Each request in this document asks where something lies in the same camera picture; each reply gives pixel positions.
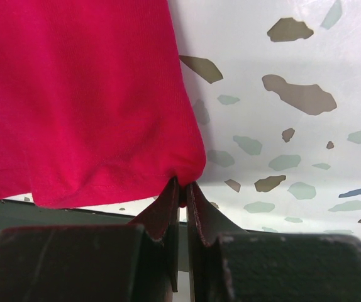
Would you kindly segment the crimson red t-shirt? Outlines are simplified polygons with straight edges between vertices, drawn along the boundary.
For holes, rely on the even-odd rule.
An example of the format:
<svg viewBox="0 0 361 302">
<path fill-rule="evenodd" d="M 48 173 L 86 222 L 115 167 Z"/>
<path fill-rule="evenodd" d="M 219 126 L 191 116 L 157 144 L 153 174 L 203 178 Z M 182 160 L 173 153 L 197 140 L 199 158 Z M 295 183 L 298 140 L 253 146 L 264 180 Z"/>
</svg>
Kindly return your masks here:
<svg viewBox="0 0 361 302">
<path fill-rule="evenodd" d="M 205 164 L 166 1 L 0 1 L 0 199 L 122 203 Z"/>
</svg>

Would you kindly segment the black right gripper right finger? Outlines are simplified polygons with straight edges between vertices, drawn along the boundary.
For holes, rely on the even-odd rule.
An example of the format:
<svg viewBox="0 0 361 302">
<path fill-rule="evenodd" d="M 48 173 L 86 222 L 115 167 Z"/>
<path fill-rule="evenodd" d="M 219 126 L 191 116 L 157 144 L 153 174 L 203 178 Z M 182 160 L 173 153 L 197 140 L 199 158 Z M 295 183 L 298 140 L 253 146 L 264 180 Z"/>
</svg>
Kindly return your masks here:
<svg viewBox="0 0 361 302">
<path fill-rule="evenodd" d="M 192 301 L 361 301 L 361 241 L 248 232 L 186 187 Z"/>
</svg>

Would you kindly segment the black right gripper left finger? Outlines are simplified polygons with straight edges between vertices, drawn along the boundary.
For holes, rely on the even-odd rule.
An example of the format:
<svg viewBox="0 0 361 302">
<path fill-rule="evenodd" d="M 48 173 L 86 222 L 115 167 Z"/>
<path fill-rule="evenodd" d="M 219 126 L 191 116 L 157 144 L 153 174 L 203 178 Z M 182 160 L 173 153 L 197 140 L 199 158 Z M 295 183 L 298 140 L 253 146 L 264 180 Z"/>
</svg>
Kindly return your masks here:
<svg viewBox="0 0 361 302">
<path fill-rule="evenodd" d="M 0 301 L 171 301 L 177 291 L 180 186 L 122 225 L 8 228 Z"/>
</svg>

